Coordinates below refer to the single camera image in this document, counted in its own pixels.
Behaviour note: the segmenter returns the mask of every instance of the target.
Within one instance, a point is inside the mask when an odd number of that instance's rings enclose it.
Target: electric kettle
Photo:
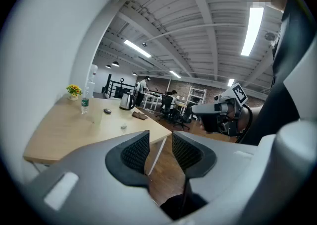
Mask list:
[[[133,109],[134,106],[135,106],[134,95],[130,94],[129,92],[124,93],[121,98],[120,109],[129,111]]]

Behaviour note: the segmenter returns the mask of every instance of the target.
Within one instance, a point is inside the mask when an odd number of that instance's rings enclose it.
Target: cable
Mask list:
[[[247,106],[246,104],[243,105],[243,107],[247,108],[247,110],[249,111],[249,122],[247,124],[247,127],[244,129],[243,133],[239,136],[239,138],[237,139],[236,143],[241,143],[244,135],[246,135],[247,131],[249,130],[251,123],[252,123],[252,119],[253,119],[253,113],[252,110],[250,109],[249,106]]]

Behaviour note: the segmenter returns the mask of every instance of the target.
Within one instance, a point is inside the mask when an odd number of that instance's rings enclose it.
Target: plastic bottle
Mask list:
[[[81,99],[81,114],[88,113],[89,110],[89,98],[87,98],[89,92],[89,87],[85,88],[83,98]]]

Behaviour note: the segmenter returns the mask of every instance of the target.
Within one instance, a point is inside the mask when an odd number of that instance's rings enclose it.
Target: black chair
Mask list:
[[[172,104],[173,97],[167,96],[167,95],[162,95],[162,105],[160,107],[160,112],[162,115],[160,115],[160,119],[166,119],[169,120],[169,114],[170,114],[170,105]]]
[[[190,117],[190,115],[192,113],[191,106],[193,106],[193,105],[195,105],[195,104],[194,103],[189,103],[187,105],[187,108],[186,108],[184,114],[179,116],[179,118],[178,118],[179,121],[176,121],[174,123],[174,127],[177,126],[177,125],[180,125],[183,128],[183,131],[185,131],[184,127],[188,128],[188,130],[190,130],[190,128],[187,125],[185,125],[185,123],[189,124],[189,123],[192,122],[192,119],[189,118],[189,117]]]

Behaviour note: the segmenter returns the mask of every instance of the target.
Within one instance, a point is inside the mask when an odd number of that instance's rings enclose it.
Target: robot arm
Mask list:
[[[242,106],[247,107],[245,102],[248,100],[248,97],[240,84],[236,83],[221,95],[215,96],[214,99],[215,102],[212,104],[192,106],[192,113],[203,122],[207,132],[223,133],[228,136],[241,135],[237,125],[241,116]],[[234,109],[233,118],[227,116],[229,106],[232,106]]]

